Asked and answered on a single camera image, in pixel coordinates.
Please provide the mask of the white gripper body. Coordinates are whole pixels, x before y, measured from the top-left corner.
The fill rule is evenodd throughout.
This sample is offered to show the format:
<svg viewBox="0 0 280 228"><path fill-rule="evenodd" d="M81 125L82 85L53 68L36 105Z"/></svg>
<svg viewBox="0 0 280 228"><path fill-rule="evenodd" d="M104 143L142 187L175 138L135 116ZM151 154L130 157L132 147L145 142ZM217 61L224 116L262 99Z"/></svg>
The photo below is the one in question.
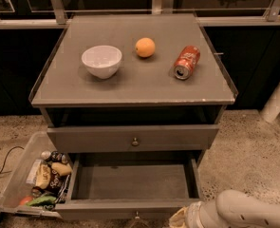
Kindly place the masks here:
<svg viewBox="0 0 280 228"><path fill-rule="evenodd" d="M185 224L188 228L205 228L201 222L199 211L202 202L194 202L188 207Z"/></svg>

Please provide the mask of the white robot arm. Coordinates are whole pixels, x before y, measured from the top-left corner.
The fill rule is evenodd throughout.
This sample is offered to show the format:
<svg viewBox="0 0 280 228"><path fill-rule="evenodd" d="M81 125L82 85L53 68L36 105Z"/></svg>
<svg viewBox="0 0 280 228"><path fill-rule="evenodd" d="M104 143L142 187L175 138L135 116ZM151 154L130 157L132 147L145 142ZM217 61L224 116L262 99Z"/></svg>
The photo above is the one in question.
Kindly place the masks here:
<svg viewBox="0 0 280 228"><path fill-rule="evenodd" d="M280 205L268 204L236 190L216 199L182 207L169 218L170 228L280 228Z"/></svg>

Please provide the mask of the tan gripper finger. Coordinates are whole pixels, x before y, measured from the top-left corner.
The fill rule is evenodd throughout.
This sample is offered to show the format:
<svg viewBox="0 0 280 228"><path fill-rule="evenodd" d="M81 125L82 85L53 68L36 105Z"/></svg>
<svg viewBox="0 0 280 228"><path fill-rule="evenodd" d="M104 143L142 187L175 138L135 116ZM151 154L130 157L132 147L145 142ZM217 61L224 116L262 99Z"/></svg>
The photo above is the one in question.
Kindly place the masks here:
<svg viewBox="0 0 280 228"><path fill-rule="evenodd" d="M170 228L187 228L186 226L186 214L188 208L182 207L178 211L176 211L170 218L169 218L169 227Z"/></svg>

